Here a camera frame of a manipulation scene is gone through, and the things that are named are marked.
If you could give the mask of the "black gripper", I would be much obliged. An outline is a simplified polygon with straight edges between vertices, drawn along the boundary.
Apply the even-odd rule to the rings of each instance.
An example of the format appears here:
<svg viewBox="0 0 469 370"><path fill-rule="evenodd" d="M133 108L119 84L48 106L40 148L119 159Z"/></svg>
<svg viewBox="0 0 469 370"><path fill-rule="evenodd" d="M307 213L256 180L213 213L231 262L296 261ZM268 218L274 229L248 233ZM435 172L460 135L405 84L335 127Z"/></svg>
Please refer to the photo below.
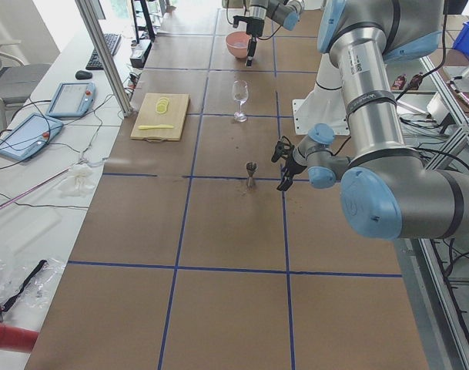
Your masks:
<svg viewBox="0 0 469 370"><path fill-rule="evenodd" d="M293 154L289 154L286 158L285 166L281 169L281 181L276 187L278 191L288 191L293 185L293 177L301 174L306 167L299 164L294 158Z"/></svg>
<svg viewBox="0 0 469 370"><path fill-rule="evenodd" d="M246 34L250 35L247 46L246 67L251 67L256 52L257 38L263 35L264 20L257 17L248 17L246 20Z"/></svg>

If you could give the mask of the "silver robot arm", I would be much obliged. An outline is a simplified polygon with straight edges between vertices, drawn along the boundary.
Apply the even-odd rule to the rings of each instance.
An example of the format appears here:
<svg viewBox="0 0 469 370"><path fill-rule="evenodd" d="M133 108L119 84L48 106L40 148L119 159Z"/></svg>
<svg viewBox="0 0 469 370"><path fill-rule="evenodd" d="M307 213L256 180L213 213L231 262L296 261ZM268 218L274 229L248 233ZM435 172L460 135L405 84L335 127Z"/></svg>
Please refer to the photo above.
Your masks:
<svg viewBox="0 0 469 370"><path fill-rule="evenodd" d="M427 170L405 144L385 69L435 51L443 13L442 1L324 2L318 49L339 69L356 154L333 155L333 130L318 123L287 156L279 190L302 172L317 189L339 184L345 218L365 237L469 233L469 176Z"/></svg>
<svg viewBox="0 0 469 370"><path fill-rule="evenodd" d="M250 36L247 47L246 66L250 67L256 52L258 39L263 35L265 19L271 19L292 31L305 9L304 1L255 0L250 2L246 17L246 34Z"/></svg>

